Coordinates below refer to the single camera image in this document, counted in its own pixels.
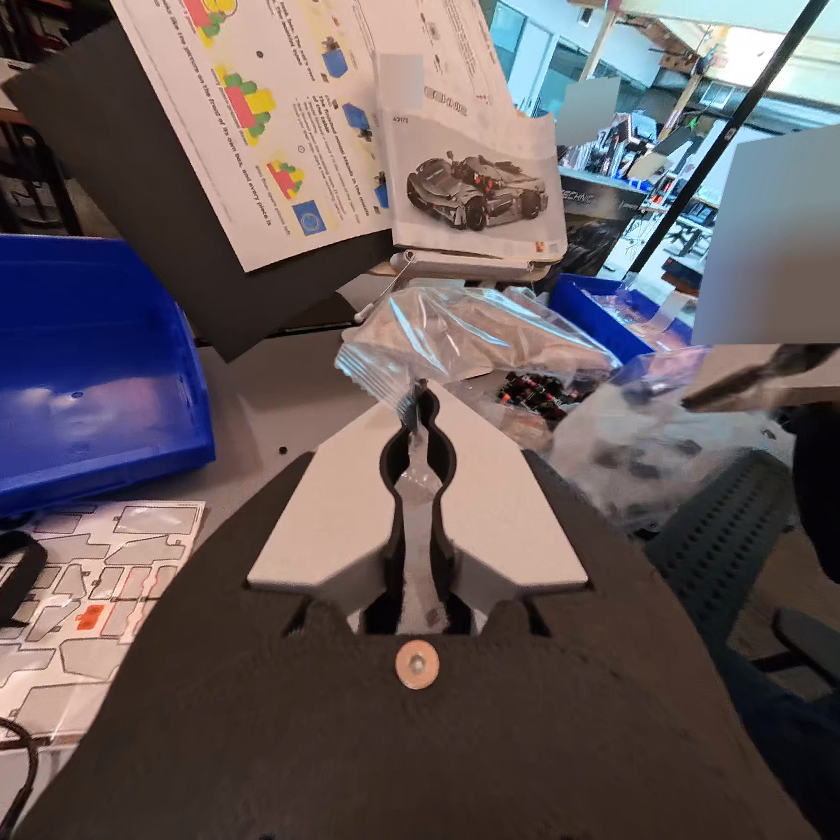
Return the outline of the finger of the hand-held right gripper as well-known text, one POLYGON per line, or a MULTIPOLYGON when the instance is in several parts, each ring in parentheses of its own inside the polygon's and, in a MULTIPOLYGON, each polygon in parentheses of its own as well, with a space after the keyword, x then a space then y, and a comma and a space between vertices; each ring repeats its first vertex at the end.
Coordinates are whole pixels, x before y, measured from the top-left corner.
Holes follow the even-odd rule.
POLYGON ((711 351, 681 398, 692 413, 770 411, 838 401, 838 343, 782 343, 761 362, 732 365, 741 345, 711 351))

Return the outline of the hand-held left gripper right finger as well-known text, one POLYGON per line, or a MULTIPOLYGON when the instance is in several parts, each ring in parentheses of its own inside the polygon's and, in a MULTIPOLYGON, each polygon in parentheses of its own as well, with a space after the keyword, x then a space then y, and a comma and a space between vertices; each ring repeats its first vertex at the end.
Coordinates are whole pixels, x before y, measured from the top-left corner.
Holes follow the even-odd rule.
POLYGON ((589 576, 527 456, 442 385, 418 395, 427 463, 440 481, 430 564, 446 631, 469 634, 500 602, 577 592, 589 576))

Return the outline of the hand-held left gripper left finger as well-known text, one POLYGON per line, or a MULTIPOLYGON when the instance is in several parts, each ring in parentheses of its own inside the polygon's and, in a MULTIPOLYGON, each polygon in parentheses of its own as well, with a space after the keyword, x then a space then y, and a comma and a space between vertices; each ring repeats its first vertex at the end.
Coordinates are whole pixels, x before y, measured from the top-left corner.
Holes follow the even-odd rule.
POLYGON ((378 403, 311 455, 247 575, 253 590, 304 595, 394 634, 403 612, 406 537, 396 484, 411 428, 378 403))

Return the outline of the large clear plastic bag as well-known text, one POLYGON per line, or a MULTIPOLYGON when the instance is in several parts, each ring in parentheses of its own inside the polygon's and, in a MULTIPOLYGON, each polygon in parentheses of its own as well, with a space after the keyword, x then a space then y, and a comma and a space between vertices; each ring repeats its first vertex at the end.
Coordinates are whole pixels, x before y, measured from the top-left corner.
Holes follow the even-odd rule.
POLYGON ((616 357, 531 293, 481 288, 415 287, 389 296, 349 331, 335 367, 416 431, 419 396, 438 384, 512 438, 569 475, 585 462, 587 442, 573 433, 562 450, 557 426, 537 408, 504 407, 489 395, 501 376, 546 377, 562 395, 603 383, 616 357))

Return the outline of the person's right forearm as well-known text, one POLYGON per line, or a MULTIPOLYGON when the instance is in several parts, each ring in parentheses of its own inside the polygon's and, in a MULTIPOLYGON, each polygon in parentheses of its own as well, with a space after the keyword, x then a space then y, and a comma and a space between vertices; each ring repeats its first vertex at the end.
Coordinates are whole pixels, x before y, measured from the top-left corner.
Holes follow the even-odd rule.
POLYGON ((839 407, 801 406, 794 415, 792 476, 802 529, 826 577, 839 583, 839 407))

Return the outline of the black toy set box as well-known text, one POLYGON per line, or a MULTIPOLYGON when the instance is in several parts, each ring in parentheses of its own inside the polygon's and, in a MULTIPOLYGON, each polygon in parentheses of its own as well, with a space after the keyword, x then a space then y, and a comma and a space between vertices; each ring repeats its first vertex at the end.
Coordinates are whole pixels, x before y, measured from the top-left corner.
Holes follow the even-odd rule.
POLYGON ((637 186, 560 166, 567 249, 562 274, 594 277, 637 215, 647 193, 637 186))

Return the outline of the heap of unopened clear bags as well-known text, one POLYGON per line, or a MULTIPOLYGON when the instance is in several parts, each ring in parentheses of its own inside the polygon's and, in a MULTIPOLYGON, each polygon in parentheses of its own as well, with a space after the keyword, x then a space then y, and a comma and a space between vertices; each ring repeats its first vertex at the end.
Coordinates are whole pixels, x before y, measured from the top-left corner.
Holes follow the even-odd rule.
POLYGON ((682 350, 694 343, 693 328, 683 316, 696 300, 678 289, 671 288, 660 303, 625 283, 614 283, 607 293, 588 292, 588 296, 653 352, 682 350))

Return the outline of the small blue bin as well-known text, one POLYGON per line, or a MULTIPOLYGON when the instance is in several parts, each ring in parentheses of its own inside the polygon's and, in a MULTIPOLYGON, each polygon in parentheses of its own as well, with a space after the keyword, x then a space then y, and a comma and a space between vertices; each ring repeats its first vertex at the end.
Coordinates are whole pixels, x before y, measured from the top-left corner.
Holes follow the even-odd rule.
POLYGON ((549 296, 549 309, 600 344, 620 363, 639 355, 679 350, 693 344, 692 327, 675 318, 652 337, 635 330, 638 321, 627 321, 610 302, 621 282, 593 276, 561 274, 549 296))

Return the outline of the black pole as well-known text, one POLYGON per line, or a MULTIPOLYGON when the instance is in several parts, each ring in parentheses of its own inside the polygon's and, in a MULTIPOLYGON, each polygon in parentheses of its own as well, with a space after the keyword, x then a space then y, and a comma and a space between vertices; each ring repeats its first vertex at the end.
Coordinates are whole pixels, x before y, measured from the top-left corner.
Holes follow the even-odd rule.
POLYGON ((793 56, 797 47, 829 4, 828 1, 809 1, 806 3, 802 12, 793 22, 790 30, 774 51, 768 64, 762 69, 757 80, 748 89, 740 104, 736 107, 730 120, 726 123, 724 130, 717 136, 709 151, 692 173, 685 187, 680 191, 666 214, 662 217, 655 231, 651 234, 646 244, 639 250, 632 265, 630 265, 623 277, 624 284, 629 284, 637 278, 669 230, 676 224, 676 221, 686 206, 701 188, 714 165, 718 163, 728 149, 732 139, 740 131, 747 117, 750 116, 756 105, 765 93, 767 93, 770 84, 777 78, 788 60, 793 56))

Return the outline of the white folding book stand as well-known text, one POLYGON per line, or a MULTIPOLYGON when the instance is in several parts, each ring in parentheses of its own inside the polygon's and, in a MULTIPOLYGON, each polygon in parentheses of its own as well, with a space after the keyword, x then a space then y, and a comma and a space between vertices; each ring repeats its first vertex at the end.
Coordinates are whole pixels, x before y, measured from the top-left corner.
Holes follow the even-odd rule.
POLYGON ((351 324, 361 326, 387 296, 410 280, 462 280, 479 287, 528 286, 546 277, 558 264, 557 260, 505 259, 408 248, 370 271, 374 276, 390 277, 390 282, 377 298, 353 315, 351 324))

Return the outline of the sticker sheet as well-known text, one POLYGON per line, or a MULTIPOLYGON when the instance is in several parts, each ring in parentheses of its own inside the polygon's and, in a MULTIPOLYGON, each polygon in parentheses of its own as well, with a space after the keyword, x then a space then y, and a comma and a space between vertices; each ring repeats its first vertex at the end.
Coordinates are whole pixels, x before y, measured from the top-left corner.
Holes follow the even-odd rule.
POLYGON ((188 561, 202 500, 87 501, 9 520, 45 567, 1 633, 1 714, 77 742, 145 619, 188 561))

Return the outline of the large blue bin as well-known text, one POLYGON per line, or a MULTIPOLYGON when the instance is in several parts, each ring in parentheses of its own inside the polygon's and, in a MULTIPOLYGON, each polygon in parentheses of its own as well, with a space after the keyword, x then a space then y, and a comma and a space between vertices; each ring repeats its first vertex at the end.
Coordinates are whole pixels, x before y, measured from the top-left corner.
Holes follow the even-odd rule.
POLYGON ((2 517, 215 458, 192 332, 131 247, 3 234, 2 517))

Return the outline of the instruction booklet with car picture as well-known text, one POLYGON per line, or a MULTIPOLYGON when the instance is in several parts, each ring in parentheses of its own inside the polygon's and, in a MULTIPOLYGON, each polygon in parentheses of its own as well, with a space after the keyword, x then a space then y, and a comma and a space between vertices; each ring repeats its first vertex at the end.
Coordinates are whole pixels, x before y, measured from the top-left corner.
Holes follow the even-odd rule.
POLYGON ((568 247, 551 118, 522 117, 427 76, 417 54, 374 64, 394 245, 558 261, 568 247))

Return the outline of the printed instruction sheet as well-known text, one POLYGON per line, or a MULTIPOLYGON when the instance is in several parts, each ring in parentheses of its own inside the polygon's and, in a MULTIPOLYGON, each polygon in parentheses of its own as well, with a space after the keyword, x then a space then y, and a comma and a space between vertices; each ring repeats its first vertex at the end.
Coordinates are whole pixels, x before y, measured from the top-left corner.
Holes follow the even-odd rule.
POLYGON ((479 2, 112 2, 246 271, 392 226, 375 50, 505 98, 479 2))

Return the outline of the black board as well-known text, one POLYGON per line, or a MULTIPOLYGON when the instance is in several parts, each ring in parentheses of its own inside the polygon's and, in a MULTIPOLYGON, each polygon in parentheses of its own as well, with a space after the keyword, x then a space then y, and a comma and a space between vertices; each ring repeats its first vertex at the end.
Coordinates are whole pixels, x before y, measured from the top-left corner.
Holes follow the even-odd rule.
POLYGON ((227 362, 396 252, 384 231, 245 272, 117 22, 3 89, 227 362))

